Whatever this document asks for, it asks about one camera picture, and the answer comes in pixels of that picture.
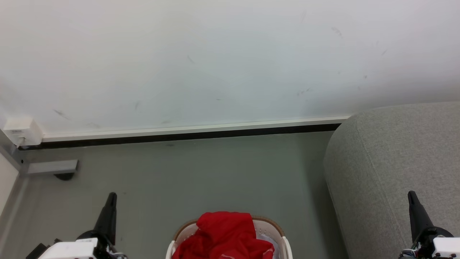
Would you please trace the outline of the red garment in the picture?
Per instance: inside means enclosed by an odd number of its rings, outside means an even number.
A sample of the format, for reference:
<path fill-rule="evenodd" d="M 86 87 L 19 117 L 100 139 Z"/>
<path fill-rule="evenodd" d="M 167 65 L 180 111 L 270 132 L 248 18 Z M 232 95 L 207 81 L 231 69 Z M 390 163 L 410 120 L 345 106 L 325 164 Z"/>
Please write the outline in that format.
<path fill-rule="evenodd" d="M 258 239 L 249 213 L 204 213 L 197 231 L 171 259 L 273 259 L 275 246 Z"/>

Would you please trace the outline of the grey metal furniture foot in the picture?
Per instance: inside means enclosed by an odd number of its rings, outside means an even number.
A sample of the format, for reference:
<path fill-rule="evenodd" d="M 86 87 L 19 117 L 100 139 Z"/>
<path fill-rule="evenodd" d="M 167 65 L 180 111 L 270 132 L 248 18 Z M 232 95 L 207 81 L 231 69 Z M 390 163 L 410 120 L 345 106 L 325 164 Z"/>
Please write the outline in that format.
<path fill-rule="evenodd" d="M 78 164 L 79 160 L 77 159 L 30 163 L 26 166 L 25 174 L 28 176 L 64 175 L 70 177 L 77 172 Z"/>

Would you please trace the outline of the white laundry basket brown rim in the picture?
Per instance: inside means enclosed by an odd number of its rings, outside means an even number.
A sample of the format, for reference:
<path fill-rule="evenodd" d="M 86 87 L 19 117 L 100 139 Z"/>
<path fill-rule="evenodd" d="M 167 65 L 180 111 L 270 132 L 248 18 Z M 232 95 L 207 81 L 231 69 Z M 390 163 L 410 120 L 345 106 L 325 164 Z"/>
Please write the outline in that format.
<path fill-rule="evenodd" d="M 259 216 L 252 216 L 252 220 L 258 237 L 269 237 L 277 244 L 279 251 L 278 259 L 294 259 L 289 240 L 286 238 L 282 228 L 275 221 Z M 197 219 L 188 221 L 179 228 L 168 246 L 165 259 L 171 259 L 179 244 L 197 231 L 197 221 Z"/>

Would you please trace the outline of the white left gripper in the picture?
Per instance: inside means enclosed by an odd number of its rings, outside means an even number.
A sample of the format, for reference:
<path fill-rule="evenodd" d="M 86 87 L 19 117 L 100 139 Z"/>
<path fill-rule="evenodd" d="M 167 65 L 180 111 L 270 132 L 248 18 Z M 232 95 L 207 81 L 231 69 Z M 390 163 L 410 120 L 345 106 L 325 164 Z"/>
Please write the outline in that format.
<path fill-rule="evenodd" d="M 109 193 L 94 231 L 87 231 L 73 242 L 56 242 L 38 259 L 127 259 L 115 249 L 117 194 Z"/>

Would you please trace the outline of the white wall outlet box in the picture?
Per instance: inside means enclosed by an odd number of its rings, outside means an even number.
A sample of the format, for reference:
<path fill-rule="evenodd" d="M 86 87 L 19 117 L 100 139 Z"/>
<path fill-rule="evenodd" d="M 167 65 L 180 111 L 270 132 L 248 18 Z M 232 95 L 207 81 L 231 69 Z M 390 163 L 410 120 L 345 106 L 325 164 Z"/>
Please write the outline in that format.
<path fill-rule="evenodd" d="M 7 119 L 3 133 L 17 147 L 39 145 L 43 139 L 43 132 L 32 118 Z"/>

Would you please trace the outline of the grey fabric sofa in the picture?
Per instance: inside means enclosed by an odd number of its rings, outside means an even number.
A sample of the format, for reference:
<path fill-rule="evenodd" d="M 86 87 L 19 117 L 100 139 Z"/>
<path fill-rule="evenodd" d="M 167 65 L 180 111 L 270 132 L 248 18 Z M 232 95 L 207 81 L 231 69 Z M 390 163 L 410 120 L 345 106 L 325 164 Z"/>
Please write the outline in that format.
<path fill-rule="evenodd" d="M 358 113 L 335 130 L 323 162 L 349 259 L 397 259 L 412 245 L 409 191 L 460 237 L 460 102 Z"/>

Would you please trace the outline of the grey metal frame post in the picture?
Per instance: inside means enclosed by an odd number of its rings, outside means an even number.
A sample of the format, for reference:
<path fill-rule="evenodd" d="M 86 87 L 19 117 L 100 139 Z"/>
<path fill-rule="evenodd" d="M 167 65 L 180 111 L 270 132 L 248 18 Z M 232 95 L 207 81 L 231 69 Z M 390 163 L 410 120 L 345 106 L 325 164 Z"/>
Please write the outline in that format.
<path fill-rule="evenodd" d="M 7 136 L 0 129 L 0 154 L 18 170 L 20 175 L 24 174 L 27 169 L 26 160 L 21 154 L 21 151 L 7 138 Z"/>

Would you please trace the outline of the white and black baseboard strip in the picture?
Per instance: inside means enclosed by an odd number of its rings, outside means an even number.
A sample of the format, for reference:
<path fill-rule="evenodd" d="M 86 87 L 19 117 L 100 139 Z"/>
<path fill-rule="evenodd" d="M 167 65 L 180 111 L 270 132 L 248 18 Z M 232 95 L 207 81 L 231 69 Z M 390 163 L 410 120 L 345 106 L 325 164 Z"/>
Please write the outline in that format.
<path fill-rule="evenodd" d="M 128 143 L 213 139 L 335 131 L 348 116 L 264 121 L 257 123 L 217 124 L 172 128 L 152 128 L 138 131 L 98 132 L 94 135 L 48 136 L 39 145 L 22 146 L 20 151 L 69 149 L 84 146 L 119 145 Z"/>

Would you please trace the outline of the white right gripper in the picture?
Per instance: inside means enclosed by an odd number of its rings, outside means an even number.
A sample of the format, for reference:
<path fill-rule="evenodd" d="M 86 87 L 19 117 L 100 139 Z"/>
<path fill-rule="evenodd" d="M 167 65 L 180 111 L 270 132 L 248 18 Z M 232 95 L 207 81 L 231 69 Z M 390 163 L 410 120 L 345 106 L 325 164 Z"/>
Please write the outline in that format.
<path fill-rule="evenodd" d="M 460 237 L 434 227 L 414 191 L 408 192 L 412 246 L 403 249 L 400 259 L 460 259 Z"/>

